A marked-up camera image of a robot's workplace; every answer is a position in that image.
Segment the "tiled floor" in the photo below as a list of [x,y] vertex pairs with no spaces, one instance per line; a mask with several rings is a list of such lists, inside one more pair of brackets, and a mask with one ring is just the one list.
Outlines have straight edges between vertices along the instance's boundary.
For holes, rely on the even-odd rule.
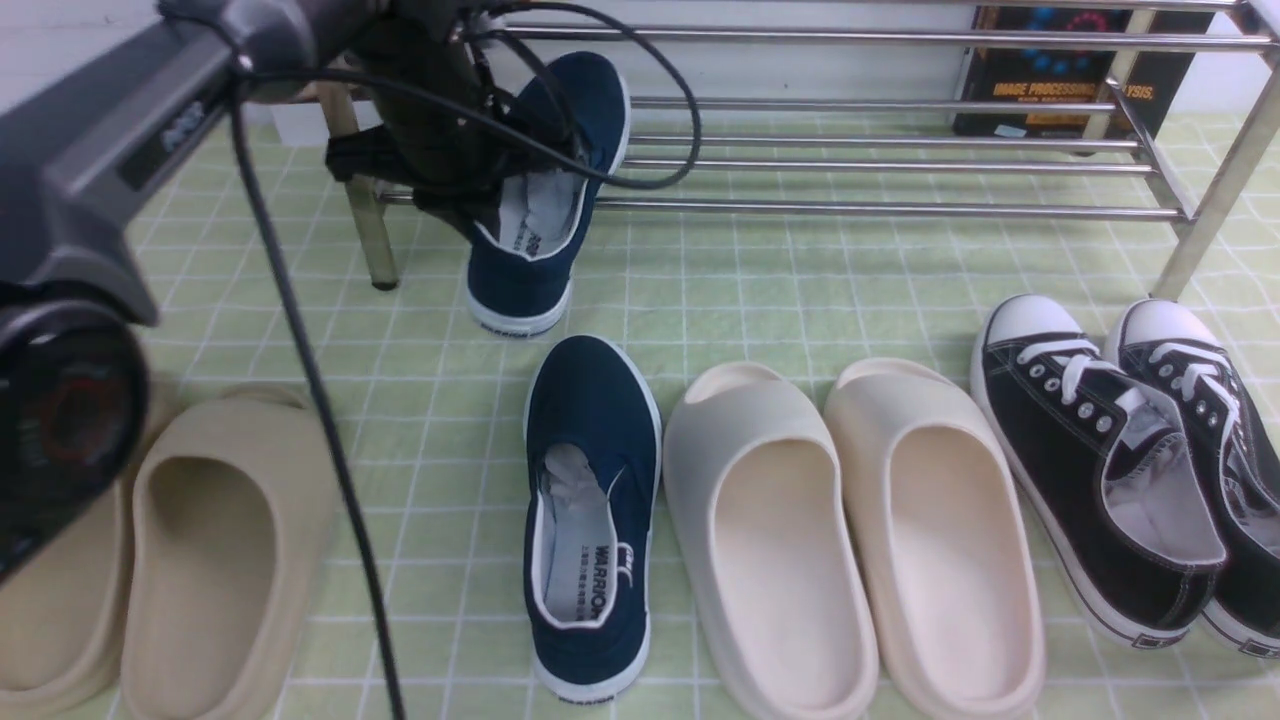
[[[1203,186],[1238,122],[1174,122],[1161,140],[1189,183]],[[823,123],[827,132],[868,129],[863,119]],[[873,129],[922,123],[879,119]],[[321,152],[280,147],[270,135],[257,133],[256,159],[342,414],[413,719],[741,716],[699,637],[662,505],[653,653],[643,679],[617,703],[586,710],[557,703],[532,680],[520,591],[527,500],[520,413],[530,374],[557,338],[591,332],[620,341],[664,410],[698,373],[741,357],[774,366],[818,401],[841,368],[870,355],[919,360],[965,383],[970,343],[995,302],[1048,293],[1101,333],[1152,287],[1172,246],[1165,225],[1149,224],[602,213],[576,266],[566,320],[550,337],[511,342],[479,329],[460,300],[465,245],[408,209],[387,214],[403,284],[390,293],[371,288]],[[1139,181],[1016,176],[700,173],[680,192],[1149,204]],[[1274,152],[1183,297],[1229,341],[1272,421],[1280,409],[1277,200]],[[163,327],[146,333],[155,365],[179,373],[192,398],[244,378],[300,378],[248,218],[218,137],[132,228],[164,305]],[[1280,665],[1221,650],[1199,630],[1149,655],[1091,634],[1038,523],[1028,527],[1050,642],[1037,719],[1276,716]],[[274,717],[387,716],[364,593],[343,524]],[[887,679],[869,715],[918,716]],[[127,711],[110,692],[76,716],[123,719]]]

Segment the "white rubber toe cap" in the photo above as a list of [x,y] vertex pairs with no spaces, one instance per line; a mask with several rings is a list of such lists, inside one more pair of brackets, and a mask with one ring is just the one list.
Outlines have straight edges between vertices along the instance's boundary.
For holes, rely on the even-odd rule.
[[1004,342],[1041,333],[1083,333],[1065,307],[1043,295],[1019,295],[1005,301],[991,318],[987,342]]
[[1129,309],[1121,345],[1165,340],[1196,340],[1221,346],[1190,310],[1167,300],[1143,300]]

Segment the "metal shoe rack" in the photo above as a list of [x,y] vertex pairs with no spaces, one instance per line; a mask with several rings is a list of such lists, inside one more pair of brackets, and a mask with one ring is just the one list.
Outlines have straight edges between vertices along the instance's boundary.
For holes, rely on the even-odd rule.
[[[973,4],[973,0],[920,0],[920,5]],[[685,197],[608,197],[598,201],[600,209],[681,213],[754,213],[785,215],[838,217],[928,217],[928,218],[1043,218],[1059,220],[1132,220],[1158,222],[1172,225],[1178,245],[1161,273],[1152,293],[1176,299],[1206,250],[1221,229],[1228,213],[1253,174],[1263,152],[1280,128],[1280,40],[1275,28],[1280,18],[1268,8],[1248,0],[1002,0],[1002,6],[1053,6],[1064,9],[1132,10],[1124,33],[1030,32],[1030,31],[861,31],[851,28],[746,28],[722,26],[649,26],[636,29],[658,44],[723,42],[723,44],[792,44],[792,45],[934,45],[963,47],[1044,50],[1112,50],[1110,73],[1093,102],[1046,102],[1034,105],[1037,111],[1088,115],[1084,136],[1078,140],[1038,140],[1002,137],[916,137],[869,135],[861,137],[783,136],[783,135],[709,135],[707,147],[818,147],[818,149],[924,149],[972,151],[1060,151],[1073,154],[1112,152],[1130,156],[1128,163],[1032,161],[1032,160],[703,160],[701,169],[731,172],[819,173],[1012,173],[1142,177],[1149,187],[1153,208],[1038,205],[1038,204],[957,204],[957,202],[823,202],[782,200],[722,200]],[[1157,10],[1225,13],[1243,36],[1196,36],[1148,33]],[[524,24],[513,28],[531,41],[617,41],[618,36],[582,24]],[[1167,161],[1151,133],[1135,117],[1123,88],[1138,53],[1254,53],[1271,68],[1262,92],[1244,120],[1230,151],[1208,184],[1199,204],[1190,201],[1170,173]],[[344,87],[325,83],[320,102],[329,132],[343,136],[356,132],[352,100]],[[966,102],[954,100],[883,101],[883,100],[748,100],[701,97],[704,110],[717,111],[805,111],[805,113],[982,113],[1023,114],[1028,105],[1019,102]],[[634,97],[640,109],[684,109],[678,97]],[[1134,132],[1132,140],[1107,140],[1110,124],[1125,118]],[[678,146],[687,142],[682,135],[645,133],[631,137],[632,147]],[[623,167],[663,168],[678,160],[660,156],[632,155]],[[360,241],[369,263],[374,286],[384,290],[398,284],[396,261],[383,222],[387,205],[411,204],[404,190],[383,187],[369,178],[347,183],[347,197]]]

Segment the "off-white slide sandal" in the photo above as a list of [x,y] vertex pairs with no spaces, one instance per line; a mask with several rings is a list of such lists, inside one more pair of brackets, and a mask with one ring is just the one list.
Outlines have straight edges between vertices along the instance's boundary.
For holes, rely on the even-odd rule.
[[279,696],[338,484],[307,400],[241,386],[182,414],[133,495],[120,688],[136,720],[257,720]]
[[1009,466],[973,400],[906,360],[864,360],[827,398],[881,655],[938,720],[1015,717],[1044,630]]
[[0,717],[58,715],[119,675],[133,571],[133,478],[178,414],[170,378],[154,378],[150,393],[134,459],[115,484],[0,592]]
[[879,662],[818,410],[773,370],[731,363],[694,380],[663,445],[676,538],[728,692],[762,720],[859,717]]

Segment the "white rubber sole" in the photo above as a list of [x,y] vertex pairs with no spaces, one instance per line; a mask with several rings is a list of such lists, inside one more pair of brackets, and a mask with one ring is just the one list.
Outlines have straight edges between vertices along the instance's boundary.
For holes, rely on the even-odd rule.
[[552,328],[556,323],[564,316],[564,311],[568,310],[570,300],[573,297],[573,279],[570,278],[568,284],[564,286],[564,295],[561,296],[556,305],[543,313],[541,315],[531,315],[529,318],[513,318],[511,315],[503,315],[495,313],[476,300],[475,295],[471,295],[471,288],[467,288],[467,310],[471,311],[471,316],[480,323],[480,327],[503,337],[511,338],[529,338],[538,337]]
[[1216,600],[1210,601],[1201,615],[1202,624],[1210,635],[1222,646],[1249,657],[1280,660],[1280,638],[1271,638],[1251,630],[1236,620]]
[[[626,111],[623,113],[622,118],[622,142],[618,143],[618,151],[617,154],[613,155],[613,163],[609,165],[611,176],[617,173],[618,168],[622,167],[622,160],[627,155],[627,145],[631,140],[631,91],[627,87],[627,78],[622,77],[622,73],[618,73],[618,85],[622,86],[622,97],[626,99]],[[585,182],[582,183],[581,195],[579,196],[579,213],[577,218],[573,220],[573,225],[570,228],[568,232],[570,237],[577,234],[579,223],[582,222],[582,214],[584,214],[582,210],[586,206],[585,202],[586,202],[588,184],[590,183]],[[489,237],[489,231],[484,225],[476,223],[476,227],[486,237]],[[547,258],[554,258],[554,256],[556,254],[552,254],[548,255]],[[503,315],[502,313],[497,313],[481,305],[480,301],[476,300],[476,296],[471,293],[471,287],[468,286],[467,309],[471,310],[471,316],[474,316],[476,322],[480,323],[480,327],[494,334],[517,340],[530,338],[549,332],[552,328],[556,327],[556,323],[559,323],[561,318],[564,316],[564,311],[568,310],[572,288],[573,288],[573,278],[570,277],[568,284],[564,286],[564,295],[561,296],[559,301],[556,302],[554,307],[543,313],[541,315],[534,315],[530,318],[515,318],[511,315]]]
[[1126,647],[1134,647],[1138,650],[1156,650],[1161,647],[1167,647],[1178,641],[1187,637],[1189,632],[1188,628],[1179,630],[1156,630],[1153,628],[1147,628],[1133,620],[1125,618],[1108,603],[1102,593],[1098,592],[1097,585],[1089,578],[1088,573],[1084,571],[1084,566],[1080,565],[1079,559],[1075,557],[1075,552],[1071,550],[1071,543],[1066,538],[1066,533],[1062,532],[1062,527],[1057,524],[1057,519],[1053,518],[1053,512],[1050,511],[1048,503],[1041,497],[1038,489],[1036,489],[1036,483],[1032,482],[1030,475],[1027,473],[1027,468],[1023,466],[1021,460],[1014,452],[1012,446],[1009,443],[1009,438],[1005,437],[1005,432],[1001,429],[1000,423],[996,421],[996,414],[991,409],[991,400],[987,397],[987,378],[982,372],[982,355],[987,343],[987,332],[991,328],[991,320],[996,316],[996,310],[992,310],[986,322],[982,324],[982,332],[978,334],[978,340],[974,341],[973,355],[970,357],[969,365],[969,388],[974,402],[982,409],[982,414],[987,416],[987,423],[991,424],[992,432],[996,434],[996,439],[1000,441],[1000,447],[1005,451],[1005,457],[1009,460],[1009,469],[1014,474],[1014,479],[1018,480],[1018,487],[1021,489],[1027,500],[1030,501],[1032,507],[1036,509],[1036,515],[1039,516],[1041,525],[1048,533],[1050,542],[1053,544],[1053,551],[1066,573],[1066,579],[1074,591],[1071,594],[1075,597],[1076,605],[1080,606],[1080,615],[1084,616],[1085,621],[1093,626],[1102,637],[1111,639]]
[[[617,697],[622,691],[631,687],[632,683],[640,678],[640,673],[644,671],[645,662],[649,660],[649,644],[653,638],[653,614],[649,611],[649,562],[653,559],[653,515],[658,507],[658,483],[662,479],[662,413],[658,410],[658,401],[653,396],[653,391],[649,389],[649,383],[645,382],[644,374],[640,368],[627,356],[626,352],[618,347],[613,341],[595,336],[584,334],[582,337],[595,338],[618,354],[618,357],[627,364],[627,369],[635,375],[636,382],[640,383],[640,389],[644,392],[645,404],[649,406],[649,419],[653,420],[653,439],[654,448],[657,450],[657,462],[654,462],[653,469],[653,497],[649,500],[649,532],[645,536],[645,551],[644,551],[644,641],[640,643],[640,652],[636,653],[635,660],[632,660],[622,673],[599,683],[593,683],[590,685],[579,685],[573,683],[567,683],[552,674],[544,665],[541,659],[538,657],[538,651],[534,650],[534,675],[547,685],[547,689],[552,691],[556,697],[564,702],[573,705],[600,705],[609,702]],[[525,418],[521,427],[521,437],[525,442],[529,442],[529,404],[534,398],[534,386],[538,384],[538,375],[543,373],[543,363],[538,364],[538,370],[534,372],[534,378],[529,382],[529,392],[525,395]]]
[[1125,307],[1124,313],[1120,313],[1120,319],[1116,320],[1115,327],[1111,328],[1110,333],[1107,333],[1107,340],[1102,343],[1102,359],[1111,363],[1116,368],[1120,366],[1120,336],[1123,334],[1125,322],[1129,320],[1129,313],[1133,313],[1133,309],[1143,302],[1146,302],[1146,300],[1139,300],[1138,302]]

